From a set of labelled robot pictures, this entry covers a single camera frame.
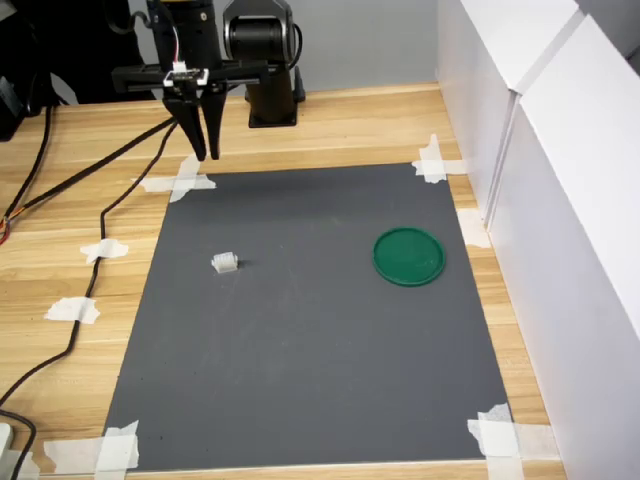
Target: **small white block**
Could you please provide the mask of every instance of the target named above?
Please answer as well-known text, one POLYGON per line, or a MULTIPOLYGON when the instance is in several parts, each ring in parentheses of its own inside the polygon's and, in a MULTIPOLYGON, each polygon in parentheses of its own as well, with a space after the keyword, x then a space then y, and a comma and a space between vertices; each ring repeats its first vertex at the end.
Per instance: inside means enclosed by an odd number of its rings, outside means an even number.
POLYGON ((12 440, 13 430, 11 429, 11 425, 0 423, 0 458, 9 450, 12 440))
POLYGON ((238 257, 232 252, 221 253, 213 257, 211 265, 218 273, 235 272, 238 270, 238 257))

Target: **green lid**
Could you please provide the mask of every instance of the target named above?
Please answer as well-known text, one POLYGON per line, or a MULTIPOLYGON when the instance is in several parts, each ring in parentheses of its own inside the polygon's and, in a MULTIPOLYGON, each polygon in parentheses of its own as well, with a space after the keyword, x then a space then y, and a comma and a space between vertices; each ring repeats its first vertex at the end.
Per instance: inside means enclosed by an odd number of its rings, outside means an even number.
POLYGON ((445 263, 440 242, 417 228, 394 228, 373 247, 373 264, 378 273, 401 287, 432 282, 442 273, 445 263))

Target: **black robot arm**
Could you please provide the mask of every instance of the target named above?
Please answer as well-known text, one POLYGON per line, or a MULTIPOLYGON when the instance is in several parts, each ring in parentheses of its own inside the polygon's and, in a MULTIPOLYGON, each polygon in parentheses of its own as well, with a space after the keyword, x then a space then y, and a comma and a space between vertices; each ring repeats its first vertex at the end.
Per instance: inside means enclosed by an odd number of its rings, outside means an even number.
POLYGON ((211 156, 218 159, 227 93, 237 85, 247 85, 250 127, 296 125, 297 104, 305 99, 296 66, 302 32, 284 0, 233 0, 227 6, 224 40, 230 60, 221 56, 212 0, 147 0, 147 6, 160 64, 114 70, 116 90, 162 88, 165 107, 199 160, 207 154, 199 108, 207 125, 211 156))

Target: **tape strip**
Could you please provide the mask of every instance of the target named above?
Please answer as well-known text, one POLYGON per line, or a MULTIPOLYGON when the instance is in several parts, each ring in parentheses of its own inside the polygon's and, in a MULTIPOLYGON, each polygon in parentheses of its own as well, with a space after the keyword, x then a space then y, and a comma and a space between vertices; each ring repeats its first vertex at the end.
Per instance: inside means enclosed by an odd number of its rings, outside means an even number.
MULTIPOLYGON (((7 450, 2 454, 0 457, 0 478, 11 478, 20 453, 22 452, 7 450)), ((40 468, 33 461, 33 452, 27 453, 18 478, 19 480, 38 480, 40 478, 40 468)))
POLYGON ((87 297, 62 298, 54 303, 45 314, 46 320, 60 322, 75 322, 93 325, 100 312, 96 308, 96 301, 87 297))
POLYGON ((458 222, 466 245, 491 248, 491 240, 489 240, 489 234, 484 228, 480 210, 477 208, 461 208, 458 210, 458 222))
POLYGON ((129 247, 112 238, 105 238, 93 245, 81 247, 80 251, 87 256, 87 264, 93 263, 98 257, 120 258, 129 253, 129 247))
POLYGON ((436 134, 431 135, 431 141, 426 148, 420 149, 420 160, 413 162, 412 165, 416 169, 416 176, 424 176, 427 183, 438 183, 447 179, 436 134))
POLYGON ((61 475, 95 474, 100 480, 120 480, 138 467, 138 422, 109 428, 104 437, 44 442, 44 452, 61 475))
POLYGON ((447 179, 447 175, 466 175, 464 160, 443 160, 438 136, 431 135, 426 148, 420 149, 420 160, 413 162, 416 176, 423 176, 427 183, 438 183, 447 179))
POLYGON ((181 200, 191 190, 212 190, 216 183, 206 175, 198 175, 202 162, 195 155, 190 155, 180 164, 178 175, 175 177, 145 178, 140 185, 146 192, 171 192, 169 203, 181 200))
POLYGON ((524 479, 522 460, 560 460, 553 429, 513 423, 507 404, 478 412, 467 428, 487 459, 490 480, 524 479))

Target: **wooden tabletop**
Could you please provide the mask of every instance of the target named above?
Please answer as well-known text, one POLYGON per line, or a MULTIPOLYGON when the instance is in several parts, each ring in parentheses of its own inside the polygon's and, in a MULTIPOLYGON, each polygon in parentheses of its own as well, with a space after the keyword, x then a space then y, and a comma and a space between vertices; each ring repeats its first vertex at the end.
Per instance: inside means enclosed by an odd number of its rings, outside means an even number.
MULTIPOLYGON (((28 198, 44 192, 168 118, 159 102, 60 107, 47 156, 28 198)), ((201 173, 248 172, 413 162, 431 134, 445 160, 460 152, 437 85, 344 90, 309 95, 296 128, 250 130, 248 106, 230 99, 222 127, 222 159, 201 173)), ((44 115, 27 119, 0 144, 0 207, 5 209, 31 168, 42 140, 44 115)), ((98 243, 100 211, 119 196, 154 156, 162 134, 114 161, 43 206, 29 211, 0 247, 0 392, 25 371, 67 345, 72 324, 43 316, 62 297, 79 297, 91 266, 80 247, 98 243)), ((179 130, 151 176, 175 175, 191 148, 179 130)), ((475 208, 466 176, 450 176, 457 208, 475 208)), ((43 441, 102 435, 120 366, 135 320, 168 193, 137 189, 107 217, 108 236, 129 245, 126 257, 101 266, 94 298, 101 312, 82 325, 76 349, 24 384, 5 408, 38 427, 35 460, 43 473, 54 464, 43 441)), ((487 323, 515 421, 548 424, 518 324, 492 249, 468 247, 487 323)), ((26 432, 16 425, 14 449, 26 432)), ((527 462, 527 478, 563 479, 560 462, 527 462)), ((148 476, 129 473, 130 477, 148 476)), ((249 469, 154 475, 153 478, 485 479, 484 461, 249 469)))

